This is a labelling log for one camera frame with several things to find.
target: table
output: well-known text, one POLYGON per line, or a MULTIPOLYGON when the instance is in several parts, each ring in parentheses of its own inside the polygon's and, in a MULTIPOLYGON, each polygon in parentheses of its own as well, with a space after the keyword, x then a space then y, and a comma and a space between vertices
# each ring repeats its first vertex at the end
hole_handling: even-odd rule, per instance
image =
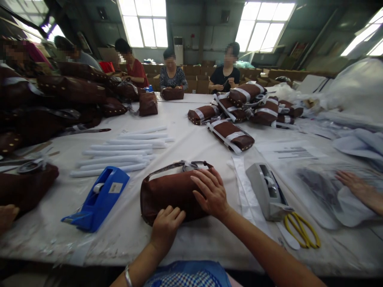
MULTIPOLYGON (((110 132, 77 134, 52 139, 60 151, 53 156, 53 164, 60 171, 56 182, 28 215, 14 223, 0 239, 0 256, 55 264, 126 265, 144 248, 150 238, 151 227, 140 217, 141 182, 150 172, 174 161, 205 160, 222 175, 229 204, 241 211, 234 171, 227 165, 232 153, 205 126, 195 126, 187 119, 189 109, 209 103, 212 95, 186 94, 184 100, 159 102, 158 115, 144 118, 125 115, 103 119, 97 128, 111 128, 110 132), (60 220, 76 211, 84 202, 97 177, 73 179, 69 172, 75 162, 86 159, 81 152, 91 144, 102 144, 115 138, 123 130, 135 131, 167 125, 169 136, 176 138, 167 149, 156 150, 157 158, 144 170, 132 172, 129 184, 98 232, 86 234, 60 220)), ((355 161, 331 147, 330 141, 297 131, 255 126, 245 122, 240 126, 250 133, 256 143, 285 138, 308 140, 324 153, 355 161)), ((244 153, 257 161, 264 161, 252 147, 244 153)), ((373 277, 383 272, 383 241, 367 225, 328 231, 318 226, 308 210, 282 181, 281 188, 289 204, 317 231, 322 247, 318 250, 287 250, 313 272, 321 276, 373 277)), ((268 223, 275 238, 281 237, 274 223, 268 223)), ((209 216, 183 224, 176 240, 162 264, 175 260, 215 260, 225 268, 263 272, 250 252, 218 220, 209 216)))

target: red shirt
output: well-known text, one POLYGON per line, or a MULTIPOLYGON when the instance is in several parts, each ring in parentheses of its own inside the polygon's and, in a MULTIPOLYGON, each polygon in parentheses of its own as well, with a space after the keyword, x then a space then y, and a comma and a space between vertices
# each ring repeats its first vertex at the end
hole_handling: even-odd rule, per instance
POLYGON ((128 75, 137 78, 144 78, 143 83, 133 82, 139 88, 146 88, 149 86, 148 79, 145 74, 144 66, 137 59, 134 60, 133 69, 130 68, 130 65, 127 65, 128 75))

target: air conditioner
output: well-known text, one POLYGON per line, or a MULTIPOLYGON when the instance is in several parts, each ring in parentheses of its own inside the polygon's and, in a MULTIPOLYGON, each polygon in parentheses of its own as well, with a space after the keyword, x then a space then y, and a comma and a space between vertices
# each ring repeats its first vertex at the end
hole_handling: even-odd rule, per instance
POLYGON ((184 64, 184 39, 182 37, 174 37, 174 53, 176 54, 176 65, 184 64))

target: patterned blouse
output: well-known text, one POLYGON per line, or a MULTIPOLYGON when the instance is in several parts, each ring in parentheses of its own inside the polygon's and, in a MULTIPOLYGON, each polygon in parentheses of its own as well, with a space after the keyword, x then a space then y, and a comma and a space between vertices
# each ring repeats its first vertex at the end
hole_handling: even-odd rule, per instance
POLYGON ((160 71, 160 86, 161 90, 166 87, 175 88, 176 86, 182 86, 183 89, 186 90, 188 88, 188 82, 181 67, 177 67, 176 74, 173 78, 169 78, 166 67, 162 67, 160 71))

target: tape roll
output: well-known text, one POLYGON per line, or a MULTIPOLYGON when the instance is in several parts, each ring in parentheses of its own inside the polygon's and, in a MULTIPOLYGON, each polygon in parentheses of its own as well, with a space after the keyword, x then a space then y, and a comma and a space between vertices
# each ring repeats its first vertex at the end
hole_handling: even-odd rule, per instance
POLYGON ((93 187, 93 192, 100 193, 103 186, 104 186, 104 183, 97 183, 95 187, 93 187))

